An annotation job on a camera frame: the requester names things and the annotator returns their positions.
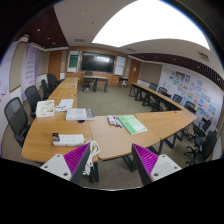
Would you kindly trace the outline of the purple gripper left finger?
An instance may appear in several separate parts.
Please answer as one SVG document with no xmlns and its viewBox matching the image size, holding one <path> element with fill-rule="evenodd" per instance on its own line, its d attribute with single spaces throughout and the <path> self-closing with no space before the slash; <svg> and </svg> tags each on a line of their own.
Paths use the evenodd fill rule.
<svg viewBox="0 0 224 224">
<path fill-rule="evenodd" d="M 90 156 L 90 144 L 82 145 L 69 153 L 56 154 L 41 169 L 72 183 L 79 184 Z"/>
</svg>

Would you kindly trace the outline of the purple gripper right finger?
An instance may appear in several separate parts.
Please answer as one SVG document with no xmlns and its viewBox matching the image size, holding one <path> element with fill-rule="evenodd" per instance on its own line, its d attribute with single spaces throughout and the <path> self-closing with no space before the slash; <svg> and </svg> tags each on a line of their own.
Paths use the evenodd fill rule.
<svg viewBox="0 0 224 224">
<path fill-rule="evenodd" d="M 181 170 L 181 167 L 167 155 L 157 155 L 137 144 L 132 144 L 131 153 L 143 185 Z"/>
</svg>

